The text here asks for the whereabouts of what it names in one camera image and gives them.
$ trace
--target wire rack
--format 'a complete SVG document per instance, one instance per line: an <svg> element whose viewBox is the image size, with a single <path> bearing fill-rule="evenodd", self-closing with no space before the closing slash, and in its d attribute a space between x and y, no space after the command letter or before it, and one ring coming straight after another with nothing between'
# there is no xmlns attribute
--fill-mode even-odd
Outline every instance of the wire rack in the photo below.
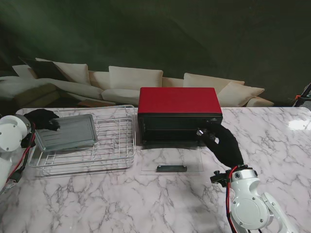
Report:
<svg viewBox="0 0 311 233"><path fill-rule="evenodd" d="M32 151L29 166L43 175L61 175L124 169L134 162L136 151L135 108L122 105L104 108L60 110L60 117L92 114L98 142L93 146L41 152Z"/></svg>

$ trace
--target beige cushion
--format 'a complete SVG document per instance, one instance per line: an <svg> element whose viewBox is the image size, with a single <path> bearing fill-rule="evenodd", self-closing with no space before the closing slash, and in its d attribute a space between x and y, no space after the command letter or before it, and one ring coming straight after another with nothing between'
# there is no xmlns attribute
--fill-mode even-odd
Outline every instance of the beige cushion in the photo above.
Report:
<svg viewBox="0 0 311 233"><path fill-rule="evenodd" d="M92 86L103 90L110 89L109 72L89 71L88 76Z"/></svg>
<svg viewBox="0 0 311 233"><path fill-rule="evenodd" d="M16 74L18 74L20 77L37 79L37 75L35 74L33 69L31 69L30 66L28 65L12 66L12 68L15 70Z"/></svg>
<svg viewBox="0 0 311 233"><path fill-rule="evenodd" d="M19 107L34 102L51 92L56 92L54 85L38 80L26 81L17 77L17 79L0 81L0 100L14 100Z"/></svg>
<svg viewBox="0 0 311 233"><path fill-rule="evenodd" d="M139 91L125 89L108 89L102 93L104 100L117 103L128 103L138 105Z"/></svg>
<svg viewBox="0 0 311 233"><path fill-rule="evenodd" d="M260 97L255 97L247 102L246 107L272 107L274 105L273 102L265 100Z"/></svg>
<svg viewBox="0 0 311 233"><path fill-rule="evenodd" d="M101 94L104 90L98 87L87 86L80 83L72 83L55 79L38 79L38 80L45 83L52 83L63 91L73 93L79 96L85 96L97 100L103 99Z"/></svg>
<svg viewBox="0 0 311 233"><path fill-rule="evenodd" d="M244 81L185 73L183 87L214 87L216 93L218 94L225 86L228 85L229 82L235 82L241 85L244 85L245 83Z"/></svg>
<svg viewBox="0 0 311 233"><path fill-rule="evenodd" d="M183 87L183 79L162 78L162 87Z"/></svg>
<svg viewBox="0 0 311 233"><path fill-rule="evenodd" d="M251 98L262 93L264 89L250 86L243 86L230 82L217 95L221 107L242 107Z"/></svg>
<svg viewBox="0 0 311 233"><path fill-rule="evenodd" d="M40 58L36 58L36 60L49 62L49 60ZM53 63L59 68L62 74L68 79L68 81L91 86L88 77L87 64L69 64L62 62L53 62Z"/></svg>
<svg viewBox="0 0 311 233"><path fill-rule="evenodd" d="M112 89L140 90L144 86L161 87L162 70L109 67Z"/></svg>

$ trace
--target dark green wall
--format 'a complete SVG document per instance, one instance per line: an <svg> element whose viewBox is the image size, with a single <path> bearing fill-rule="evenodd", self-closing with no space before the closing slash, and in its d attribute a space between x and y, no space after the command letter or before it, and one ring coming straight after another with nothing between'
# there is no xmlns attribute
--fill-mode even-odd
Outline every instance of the dark green wall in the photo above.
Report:
<svg viewBox="0 0 311 233"><path fill-rule="evenodd" d="M290 103L310 82L311 2L0 0L0 56L246 81Z"/></svg>

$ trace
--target glass tray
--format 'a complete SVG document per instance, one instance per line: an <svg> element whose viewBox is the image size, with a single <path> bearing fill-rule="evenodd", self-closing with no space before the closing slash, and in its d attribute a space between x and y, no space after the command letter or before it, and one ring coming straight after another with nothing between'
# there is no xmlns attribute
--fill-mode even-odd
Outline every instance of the glass tray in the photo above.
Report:
<svg viewBox="0 0 311 233"><path fill-rule="evenodd" d="M97 136L92 114L69 116L55 119L58 131L36 130L35 142L42 152L92 146Z"/></svg>

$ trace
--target red cable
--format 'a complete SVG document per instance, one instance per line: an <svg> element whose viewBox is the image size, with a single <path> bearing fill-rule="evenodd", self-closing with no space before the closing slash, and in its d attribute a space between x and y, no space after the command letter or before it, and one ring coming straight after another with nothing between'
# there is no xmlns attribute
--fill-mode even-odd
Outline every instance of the red cable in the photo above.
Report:
<svg viewBox="0 0 311 233"><path fill-rule="evenodd" d="M15 166L15 168L13 169L13 171L10 173L10 175L8 176L8 179L6 180L6 182L8 182L10 180L10 177L13 175L13 173L18 169L19 165L21 164L21 162L23 161L23 158L25 158L26 153L29 151L29 149L31 148L32 143L35 140L35 133L33 134L33 137L31 138L31 143L30 146L26 148L26 150L24 151L22 157L20 158L18 164Z"/></svg>
<svg viewBox="0 0 311 233"><path fill-rule="evenodd" d="M227 183L227 190L228 190L228 196L226 198L226 206L227 206L227 215L228 215L228 220L229 220L229 224L231 226L231 228L235 231L235 233L237 233L237 230L235 229L231 217L230 217L230 206L229 206L229 201L230 201L230 180L231 180L231 176L232 173L238 168L238 166L235 166L234 168L232 168L232 170L229 173L229 178L228 178L228 183Z"/></svg>

